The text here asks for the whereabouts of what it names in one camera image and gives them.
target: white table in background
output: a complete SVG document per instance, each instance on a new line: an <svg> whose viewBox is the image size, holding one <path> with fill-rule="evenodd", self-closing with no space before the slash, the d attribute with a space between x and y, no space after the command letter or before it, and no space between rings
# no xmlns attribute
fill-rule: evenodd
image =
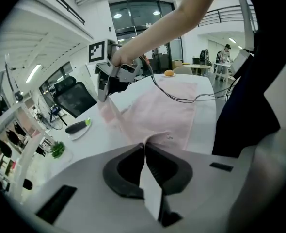
<svg viewBox="0 0 286 233"><path fill-rule="evenodd" d="M176 74L174 77L164 78L163 74L156 74L156 80L170 79L174 81L197 83L197 94L212 94L213 88L208 78ZM117 108L122 111L129 107L140 95L154 86L152 79L146 77L131 84L126 91L114 93L111 95L112 101ZM201 100L209 100L211 97L201 97ZM68 134L62 130L52 130L50 135L55 141L62 141L66 146L66 152L71 156L61 156L60 159L53 159L50 154L46 155L48 166L46 178L49 179L70 164L83 158L101 154L116 148L127 146L128 143L122 133L106 125L102 116L99 114L98 106L95 105L76 118L76 122L92 119L92 125L81 138L71 141ZM214 145L216 130L216 104L215 100L196 102L196 114L193 121L189 141L186 150L211 154Z"/></svg>
<svg viewBox="0 0 286 233"><path fill-rule="evenodd" d="M198 69L210 69L211 66L206 65L199 65L199 64L187 64L183 65L184 67L194 68L195 69L195 75L198 75Z"/></svg>
<svg viewBox="0 0 286 233"><path fill-rule="evenodd" d="M230 64L226 64L226 63L224 63L224 64L213 63L213 65L227 67L225 74L217 73L217 68L216 68L215 73L214 73L214 80L216 79L216 76L219 76L219 77L222 77L222 78L226 79L226 87L227 87L228 86L228 79L229 79L229 68L231 67L231 65Z"/></svg>

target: green plant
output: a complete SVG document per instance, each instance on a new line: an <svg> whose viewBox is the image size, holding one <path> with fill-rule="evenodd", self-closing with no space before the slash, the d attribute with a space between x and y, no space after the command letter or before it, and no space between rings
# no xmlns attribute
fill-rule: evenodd
<svg viewBox="0 0 286 233"><path fill-rule="evenodd" d="M50 153L55 159L59 158L64 152L65 146L63 142L55 142L50 148Z"/></svg>

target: white ceiling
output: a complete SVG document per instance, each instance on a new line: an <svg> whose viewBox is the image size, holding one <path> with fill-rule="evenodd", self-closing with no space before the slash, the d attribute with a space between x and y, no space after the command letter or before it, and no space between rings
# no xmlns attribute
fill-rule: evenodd
<svg viewBox="0 0 286 233"><path fill-rule="evenodd" d="M245 47L245 37L243 32L215 32L202 34L201 36L222 45L229 44L232 49L237 49L238 46ZM234 39L237 43L233 43L229 38Z"/></svg>
<svg viewBox="0 0 286 233"><path fill-rule="evenodd" d="M0 29L0 71L5 69L4 56L9 53L10 65L17 68L13 72L15 80L28 91L25 81L37 64L42 65L43 75L56 60L85 41L51 20L13 9Z"/></svg>

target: pink towel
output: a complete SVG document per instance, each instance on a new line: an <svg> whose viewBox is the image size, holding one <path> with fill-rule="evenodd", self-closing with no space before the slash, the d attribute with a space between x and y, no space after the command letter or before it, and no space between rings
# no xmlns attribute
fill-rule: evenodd
<svg viewBox="0 0 286 233"><path fill-rule="evenodd" d="M162 79L158 84L173 96L189 100L196 97L195 83ZM187 147L195 115L195 103L177 102L153 86L123 113L110 98L104 103L98 102L98 106L105 121L119 126L130 144L148 141L182 150Z"/></svg>

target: window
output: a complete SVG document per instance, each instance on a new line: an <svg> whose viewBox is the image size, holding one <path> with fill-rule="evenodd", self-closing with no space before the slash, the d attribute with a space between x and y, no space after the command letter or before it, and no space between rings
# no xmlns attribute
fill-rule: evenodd
<svg viewBox="0 0 286 233"><path fill-rule="evenodd" d="M132 38L135 38L135 36L135 33L119 34L117 40L120 45L123 45L126 44Z"/></svg>
<svg viewBox="0 0 286 233"><path fill-rule="evenodd" d="M166 14L170 13L173 9L173 5L171 3L160 3L162 16L164 17Z"/></svg>
<svg viewBox="0 0 286 233"><path fill-rule="evenodd" d="M145 31L149 25L174 10L172 3L136 0L110 4L118 43L124 45ZM145 53L155 73L172 68L173 60L183 61L181 38L177 38Z"/></svg>
<svg viewBox="0 0 286 233"><path fill-rule="evenodd" d="M65 78L69 77L70 73L73 71L70 62L66 63L64 66L59 68L53 75L51 75L39 88L47 105L49 107L54 106L54 99L50 93L49 88L54 84L64 80Z"/></svg>
<svg viewBox="0 0 286 233"><path fill-rule="evenodd" d="M129 4L134 26L153 24L161 18L156 1L131 1Z"/></svg>
<svg viewBox="0 0 286 233"><path fill-rule="evenodd" d="M64 70L65 76L69 77L69 73L73 72L70 62L66 63L62 69Z"/></svg>
<svg viewBox="0 0 286 233"><path fill-rule="evenodd" d="M41 93L42 93L42 95L43 95L43 97L44 97L44 100L45 100L45 102L47 103L47 105L48 105L49 107L54 106L54 104L55 104L55 103L53 102L54 99L52 98L52 95L51 95L51 93L50 93L50 91L49 91L49 87L48 87L48 85L47 85L46 82L41 85L40 91L41 91Z"/></svg>
<svg viewBox="0 0 286 233"><path fill-rule="evenodd" d="M127 3L117 3L110 6L115 29L132 27L131 13Z"/></svg>
<svg viewBox="0 0 286 233"><path fill-rule="evenodd" d="M170 41L170 49L171 49L172 61L174 60L183 61L182 43L180 38Z"/></svg>
<svg viewBox="0 0 286 233"><path fill-rule="evenodd" d="M48 82L49 87L51 87L63 79L64 79L64 76L61 72L61 69L59 69L53 75L51 75L49 79L47 79L47 82Z"/></svg>

